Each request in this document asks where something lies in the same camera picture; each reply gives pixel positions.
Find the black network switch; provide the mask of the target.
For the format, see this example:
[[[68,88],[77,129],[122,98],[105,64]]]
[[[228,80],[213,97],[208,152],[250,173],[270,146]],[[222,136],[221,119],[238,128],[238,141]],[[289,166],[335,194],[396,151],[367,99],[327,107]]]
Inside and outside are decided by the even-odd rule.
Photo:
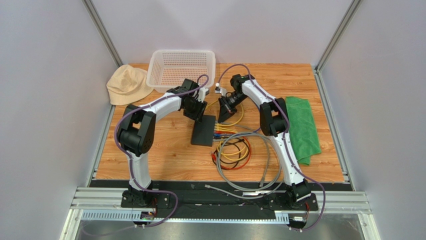
[[[215,131],[216,117],[204,115],[201,122],[195,122],[193,126],[191,144],[195,146],[212,147]]]

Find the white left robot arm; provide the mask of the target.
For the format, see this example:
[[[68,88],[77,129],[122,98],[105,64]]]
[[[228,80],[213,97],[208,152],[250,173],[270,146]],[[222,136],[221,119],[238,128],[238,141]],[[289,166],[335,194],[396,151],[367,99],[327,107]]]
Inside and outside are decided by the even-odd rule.
[[[182,85],[169,89],[160,98],[140,106],[128,105],[115,127],[114,141],[126,155],[130,180],[123,193],[123,200],[143,208],[150,207],[159,194],[171,194],[166,190],[154,190],[149,173],[148,152],[155,138],[156,124],[165,116],[183,111],[184,116],[202,122],[210,90],[205,84],[185,79]]]

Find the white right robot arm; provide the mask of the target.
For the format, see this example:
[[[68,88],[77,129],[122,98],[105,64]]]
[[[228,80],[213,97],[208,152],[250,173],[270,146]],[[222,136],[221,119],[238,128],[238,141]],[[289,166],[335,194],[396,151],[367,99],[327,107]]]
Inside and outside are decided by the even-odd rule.
[[[283,181],[286,185],[284,203],[291,209],[305,206],[312,191],[291,144],[290,121],[285,100],[267,93],[251,74],[232,76],[230,85],[234,91],[218,99],[218,122],[228,120],[237,112],[236,106],[250,98],[259,107],[260,129],[269,138],[283,170]]]

